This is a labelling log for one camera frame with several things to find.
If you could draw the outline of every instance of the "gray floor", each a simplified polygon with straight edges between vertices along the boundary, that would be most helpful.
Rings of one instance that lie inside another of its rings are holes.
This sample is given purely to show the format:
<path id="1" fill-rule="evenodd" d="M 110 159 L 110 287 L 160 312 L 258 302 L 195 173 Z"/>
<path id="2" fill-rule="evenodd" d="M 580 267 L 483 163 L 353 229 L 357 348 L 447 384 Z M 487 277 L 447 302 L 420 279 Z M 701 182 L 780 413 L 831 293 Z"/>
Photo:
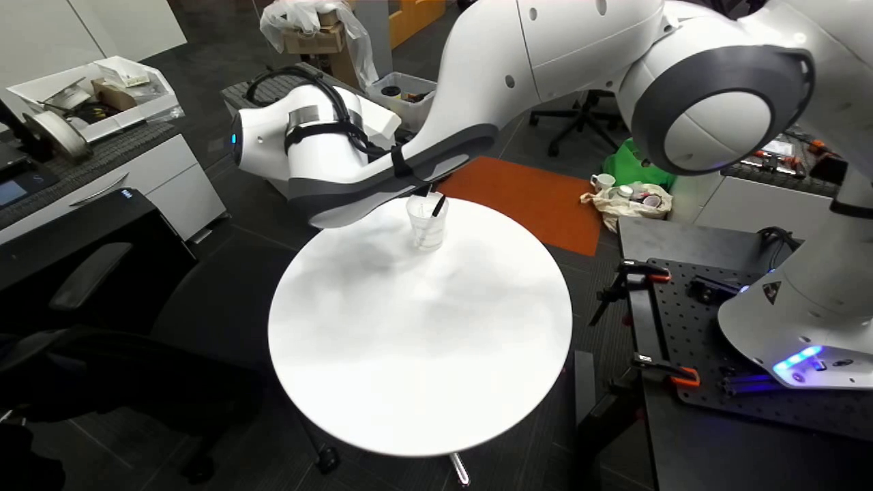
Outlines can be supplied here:
<path id="1" fill-rule="evenodd" d="M 233 226 L 301 248 L 312 229 L 285 199 L 258 178 L 241 174 L 225 147 L 233 120 L 220 97 L 222 88 L 252 79 L 266 67 L 281 67 L 269 42 L 258 32 L 254 2 L 250 0 L 173 0 L 188 46 L 157 60 L 176 84 L 188 118 L 187 139 L 229 207 Z M 440 50 L 453 17 L 395 50 L 395 68 L 436 76 Z M 494 157 L 533 163 L 552 173 L 589 178 L 612 154 L 599 137 L 582 132 L 563 144 L 561 159 L 546 157 L 546 143 L 566 120 L 528 118 L 506 128 Z M 604 232 L 596 260 L 554 248 L 574 297 L 576 348 L 599 354 L 600 393 L 608 379 L 626 375 L 631 331 L 622 328 L 622 309 L 612 309 L 600 328 L 588 328 L 596 312 L 596 293 L 612 281 L 621 260 L 616 241 Z M 176 433 L 136 413 L 80 417 L 63 427 L 38 427 L 38 451 L 65 465 L 71 491 L 173 491 L 188 489 L 179 476 L 195 440 Z M 301 423 L 281 410 L 281 397 L 269 393 L 254 423 L 233 428 L 217 447 L 220 472 L 200 489 L 290 489 L 290 491 L 450 491 L 458 489 L 447 459 L 380 459 L 345 446 L 345 465 L 333 476 L 315 469 L 315 457 Z M 567 375 L 548 393 L 543 408 L 518 428 L 465 457 L 476 489 L 494 491 L 563 491 L 574 476 L 574 387 Z M 646 433 L 631 428 L 600 459 L 604 489 L 652 489 Z"/>

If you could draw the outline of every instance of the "round white table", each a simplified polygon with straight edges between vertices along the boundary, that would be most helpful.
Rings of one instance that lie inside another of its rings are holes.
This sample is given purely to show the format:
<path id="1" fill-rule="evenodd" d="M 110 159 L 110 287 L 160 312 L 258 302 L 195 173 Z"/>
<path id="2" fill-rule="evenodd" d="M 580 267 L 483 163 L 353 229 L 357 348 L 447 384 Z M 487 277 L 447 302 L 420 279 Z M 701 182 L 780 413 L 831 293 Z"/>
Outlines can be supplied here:
<path id="1" fill-rule="evenodd" d="M 552 255 L 498 211 L 447 199 L 446 241 L 410 245 L 408 202 L 318 234 L 270 305 L 270 357 L 296 408 L 383 457 L 450 457 L 525 420 L 570 353 Z"/>

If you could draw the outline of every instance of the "cup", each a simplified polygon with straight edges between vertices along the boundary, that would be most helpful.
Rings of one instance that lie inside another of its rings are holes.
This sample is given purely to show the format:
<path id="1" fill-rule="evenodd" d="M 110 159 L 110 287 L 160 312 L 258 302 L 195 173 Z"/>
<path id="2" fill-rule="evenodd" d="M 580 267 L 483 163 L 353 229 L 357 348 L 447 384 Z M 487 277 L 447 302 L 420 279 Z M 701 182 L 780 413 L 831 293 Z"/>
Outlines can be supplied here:
<path id="1" fill-rule="evenodd" d="M 417 255 L 432 255 L 443 245 L 446 237 L 446 217 L 447 217 L 447 196 L 427 195 L 408 199 L 410 212 L 410 248 Z"/>

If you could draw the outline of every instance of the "black cable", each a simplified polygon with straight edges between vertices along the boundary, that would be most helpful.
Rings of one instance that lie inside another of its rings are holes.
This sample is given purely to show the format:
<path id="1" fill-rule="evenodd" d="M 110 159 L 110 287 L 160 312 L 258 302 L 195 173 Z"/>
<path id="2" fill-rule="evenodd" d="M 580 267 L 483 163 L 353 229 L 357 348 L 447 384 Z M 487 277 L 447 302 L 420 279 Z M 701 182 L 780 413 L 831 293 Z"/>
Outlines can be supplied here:
<path id="1" fill-rule="evenodd" d="M 380 157 L 386 157 L 386 150 L 376 147 L 376 144 L 364 135 L 364 128 L 353 124 L 353 114 L 349 114 L 349 107 L 346 107 L 345 97 L 341 97 L 331 82 L 326 82 L 323 75 L 315 75 L 315 71 L 310 71 L 310 68 L 303 68 L 303 67 L 288 67 L 288 68 L 280 68 L 280 71 L 270 71 L 270 75 L 254 79 L 254 82 L 250 84 L 250 91 L 245 91 L 245 102 L 252 102 L 254 107 L 270 107 L 270 105 L 277 105 L 280 99 L 274 99 L 274 102 L 259 102 L 259 99 L 258 99 L 258 88 L 266 84 L 269 79 L 277 79 L 277 76 L 299 76 L 299 79 L 303 79 L 305 84 L 315 84 L 318 91 L 323 91 L 323 92 L 327 97 L 327 102 L 331 102 L 331 107 L 333 107 L 333 113 L 335 113 L 335 124 L 331 124 L 327 132 L 312 132 L 312 135 L 346 135 L 349 144 L 353 144 L 355 150 L 365 154 L 371 162 L 380 159 Z"/>
<path id="2" fill-rule="evenodd" d="M 760 229 L 760 237 L 764 241 L 764 248 L 776 245 L 776 242 L 784 242 L 788 245 L 792 252 L 797 252 L 802 245 L 799 237 L 795 237 L 788 229 L 784 226 L 767 226 L 767 229 Z"/>

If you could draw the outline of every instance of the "wire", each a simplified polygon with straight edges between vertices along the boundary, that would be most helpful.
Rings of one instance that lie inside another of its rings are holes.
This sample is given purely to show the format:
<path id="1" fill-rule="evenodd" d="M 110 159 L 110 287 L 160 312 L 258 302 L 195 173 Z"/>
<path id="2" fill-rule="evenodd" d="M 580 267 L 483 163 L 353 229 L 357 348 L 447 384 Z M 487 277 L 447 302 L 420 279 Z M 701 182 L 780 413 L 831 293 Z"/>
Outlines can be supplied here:
<path id="1" fill-rule="evenodd" d="M 280 68 L 280 71 L 270 71 L 270 75 L 254 79 L 254 82 L 250 84 L 250 91 L 245 91 L 245 102 L 252 102 L 254 107 L 270 107 L 270 105 L 277 105 L 280 99 L 274 99 L 274 102 L 258 99 L 258 88 L 263 88 L 269 79 L 277 79 L 277 76 L 299 76 L 299 79 L 303 79 L 305 84 L 319 88 L 319 91 L 327 97 L 327 102 L 331 102 L 331 107 L 333 107 L 333 113 L 335 113 L 335 120 L 340 120 L 335 128 L 340 128 L 341 135 L 346 135 L 349 144 L 353 144 L 355 150 L 365 154 L 370 159 L 386 157 L 386 150 L 376 147 L 376 144 L 364 135 L 360 125 L 355 125 L 345 97 L 341 97 L 331 82 L 326 82 L 323 75 L 315 75 L 315 71 L 310 71 L 310 68 L 303 68 L 303 67 L 288 67 L 288 68 Z"/>

